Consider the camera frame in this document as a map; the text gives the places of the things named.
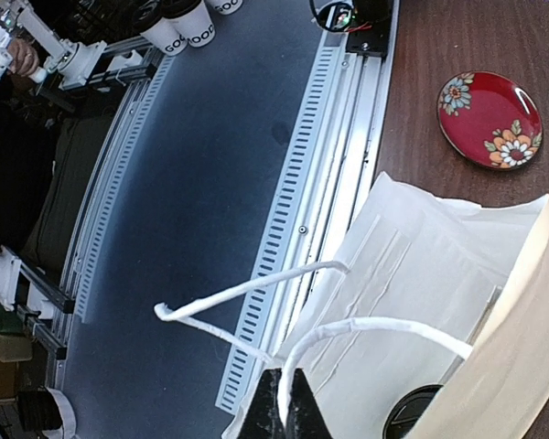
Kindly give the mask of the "brown paper bag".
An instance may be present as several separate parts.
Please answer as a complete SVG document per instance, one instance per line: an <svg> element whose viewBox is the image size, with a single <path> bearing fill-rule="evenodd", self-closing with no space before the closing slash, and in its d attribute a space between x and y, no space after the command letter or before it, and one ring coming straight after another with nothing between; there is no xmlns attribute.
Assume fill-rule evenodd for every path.
<svg viewBox="0 0 549 439"><path fill-rule="evenodd" d="M328 229L317 186L277 186L249 281L153 310L227 342L216 403L244 433L264 371L287 426L305 374L331 438L380 438L397 403L439 386L413 438L522 438L549 400L549 192L487 208L376 177Z"/></svg>

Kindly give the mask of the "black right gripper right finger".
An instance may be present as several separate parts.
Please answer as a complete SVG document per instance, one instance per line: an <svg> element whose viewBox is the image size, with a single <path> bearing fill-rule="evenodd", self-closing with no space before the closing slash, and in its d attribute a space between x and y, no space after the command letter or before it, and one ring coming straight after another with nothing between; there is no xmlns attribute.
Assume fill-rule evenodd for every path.
<svg viewBox="0 0 549 439"><path fill-rule="evenodd" d="M285 437L292 439L331 439L315 396L301 369L294 372Z"/></svg>

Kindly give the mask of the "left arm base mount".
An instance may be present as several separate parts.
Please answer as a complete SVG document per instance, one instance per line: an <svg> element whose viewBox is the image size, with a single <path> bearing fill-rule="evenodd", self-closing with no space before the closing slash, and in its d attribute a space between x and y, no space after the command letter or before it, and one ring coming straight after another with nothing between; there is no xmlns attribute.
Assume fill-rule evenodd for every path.
<svg viewBox="0 0 549 439"><path fill-rule="evenodd" d="M308 1L315 23L331 34L346 35L346 51L385 59L389 48L394 1Z"/></svg>

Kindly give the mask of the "black plastic cup lid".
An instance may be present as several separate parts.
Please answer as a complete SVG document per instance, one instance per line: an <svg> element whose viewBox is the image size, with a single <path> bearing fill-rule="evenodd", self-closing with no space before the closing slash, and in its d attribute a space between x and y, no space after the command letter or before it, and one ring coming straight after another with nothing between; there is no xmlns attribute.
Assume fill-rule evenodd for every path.
<svg viewBox="0 0 549 439"><path fill-rule="evenodd" d="M382 438L405 438L441 389L442 385L431 384L405 394L390 411L382 429Z"/></svg>

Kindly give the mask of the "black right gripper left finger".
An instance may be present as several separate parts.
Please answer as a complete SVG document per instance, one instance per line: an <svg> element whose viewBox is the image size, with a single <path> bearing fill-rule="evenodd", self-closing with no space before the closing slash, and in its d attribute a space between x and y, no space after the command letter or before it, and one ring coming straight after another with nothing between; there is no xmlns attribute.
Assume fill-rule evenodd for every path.
<svg viewBox="0 0 549 439"><path fill-rule="evenodd" d="M276 403L280 378L280 369L263 371L242 423L242 439L285 438Z"/></svg>

